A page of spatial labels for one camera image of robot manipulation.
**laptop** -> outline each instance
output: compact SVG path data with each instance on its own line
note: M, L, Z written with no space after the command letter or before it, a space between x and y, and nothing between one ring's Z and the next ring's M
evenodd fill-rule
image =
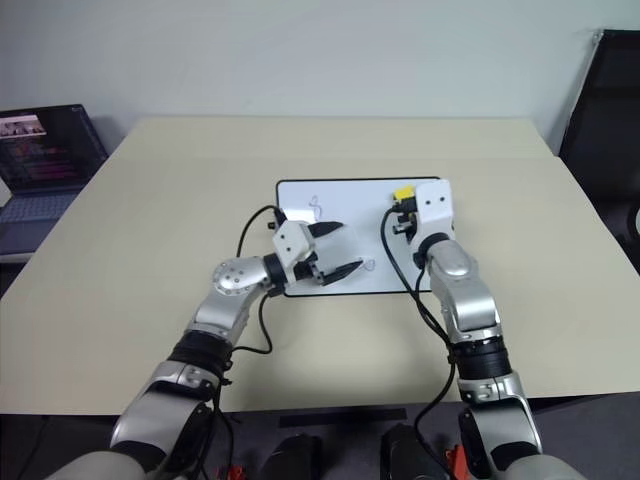
M28 259L107 159L82 105L0 112L0 261Z

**white wall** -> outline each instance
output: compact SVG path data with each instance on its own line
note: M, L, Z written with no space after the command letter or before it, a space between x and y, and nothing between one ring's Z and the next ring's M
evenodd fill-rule
M109 149L148 114L528 116L556 149L601 27L640 2L0 0L0 108L81 102Z

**whiteboard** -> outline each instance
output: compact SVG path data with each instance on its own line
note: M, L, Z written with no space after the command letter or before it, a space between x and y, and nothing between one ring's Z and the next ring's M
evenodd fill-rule
M380 223L393 204L393 192L407 185L432 182L437 177L281 180L276 185L278 206L289 220L308 223L338 221L344 227L316 239L321 271L355 260L363 265L347 278L322 287L312 279L287 286L287 296L350 295L363 293L406 292L382 248ZM396 215L387 220L386 233L394 257L407 280L414 285L420 271L414 265L404 235L394 235L391 227ZM425 275L421 290L429 290Z

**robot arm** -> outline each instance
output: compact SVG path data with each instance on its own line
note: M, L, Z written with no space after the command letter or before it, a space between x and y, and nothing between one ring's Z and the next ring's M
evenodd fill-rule
M264 293L279 295L287 284L305 278L328 285L361 264L319 271L315 238L342 224L307 225L280 216L275 253L232 258L215 269L211 290L184 335L119 418L109 450L80 457L49 479L177 478L192 470L208 445L224 373L253 302Z
M467 403L459 424L469 470L480 479L584 480L561 460L542 455L493 296L476 260L454 239L451 197L446 180L397 192L401 223L394 231L407 236L414 263L427 269L441 304Z

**laptop keyboard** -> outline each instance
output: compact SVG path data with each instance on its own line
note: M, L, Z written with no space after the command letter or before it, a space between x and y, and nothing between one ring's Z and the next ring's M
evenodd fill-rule
M0 222L56 220L71 205L77 194L65 193L42 197L14 197L0 212Z

